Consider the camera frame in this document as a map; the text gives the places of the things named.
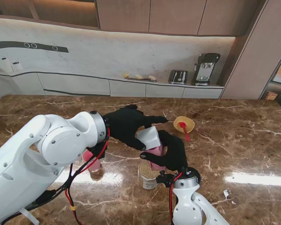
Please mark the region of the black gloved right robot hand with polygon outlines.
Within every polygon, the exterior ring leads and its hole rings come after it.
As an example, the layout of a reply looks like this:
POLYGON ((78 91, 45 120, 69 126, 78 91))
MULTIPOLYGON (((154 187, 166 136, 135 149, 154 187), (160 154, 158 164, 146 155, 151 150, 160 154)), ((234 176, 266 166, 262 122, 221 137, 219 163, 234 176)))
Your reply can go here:
POLYGON ((182 168, 187 168, 188 163, 182 139, 169 134, 165 130, 159 130, 158 135, 161 144, 167 147, 166 154, 163 156, 157 156, 148 152, 143 152, 140 154, 140 158, 159 166, 165 166, 171 171, 181 171, 182 168))

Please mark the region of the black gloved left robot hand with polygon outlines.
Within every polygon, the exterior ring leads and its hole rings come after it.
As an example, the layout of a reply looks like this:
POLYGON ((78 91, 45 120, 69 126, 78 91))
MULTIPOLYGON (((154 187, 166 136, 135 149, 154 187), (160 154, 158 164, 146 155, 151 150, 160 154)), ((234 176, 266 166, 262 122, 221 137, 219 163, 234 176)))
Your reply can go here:
POLYGON ((146 145, 135 137, 140 127, 149 128, 152 124, 166 123, 163 116, 146 116, 136 105, 126 105, 104 115, 110 126, 110 136, 136 150, 145 151, 146 145))

